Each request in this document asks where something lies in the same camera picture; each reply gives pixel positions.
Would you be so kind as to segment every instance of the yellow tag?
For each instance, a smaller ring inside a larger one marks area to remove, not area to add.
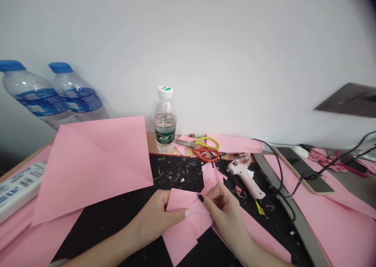
[[[257,202],[257,200],[255,200],[255,202],[256,202],[256,205],[257,205],[257,208],[258,208],[258,212],[259,212],[261,215],[265,215],[264,210],[259,206],[259,203]]]

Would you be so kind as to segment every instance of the black nail polish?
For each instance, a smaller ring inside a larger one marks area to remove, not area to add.
[[[204,197],[202,196],[202,194],[197,194],[197,196],[199,197],[199,200],[200,200],[201,202],[204,202],[204,201],[205,201],[205,199],[204,199]]]

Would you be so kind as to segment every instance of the wall socket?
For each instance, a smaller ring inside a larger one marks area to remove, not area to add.
[[[376,118],[376,88],[347,83],[315,110]]]

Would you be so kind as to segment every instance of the hand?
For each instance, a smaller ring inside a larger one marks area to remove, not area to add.
[[[170,190],[157,190],[135,218],[125,227],[133,234],[136,251],[161,236],[168,228],[183,221],[190,210],[165,212]]]
[[[219,233],[232,251],[242,262],[252,245],[240,204],[237,198],[222,184],[215,187],[204,196],[204,205],[213,217]]]

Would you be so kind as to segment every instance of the water bottle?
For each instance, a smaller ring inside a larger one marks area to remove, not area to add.
[[[162,153],[172,151],[175,144],[176,112],[172,106],[172,88],[158,87],[159,102],[154,112],[155,140]]]
[[[1,60],[0,71],[4,72],[5,90],[56,131],[62,124],[78,122],[47,79],[27,71],[15,60]]]
[[[80,121],[110,118],[94,89],[71,66],[63,62],[50,63],[56,77],[54,87]]]

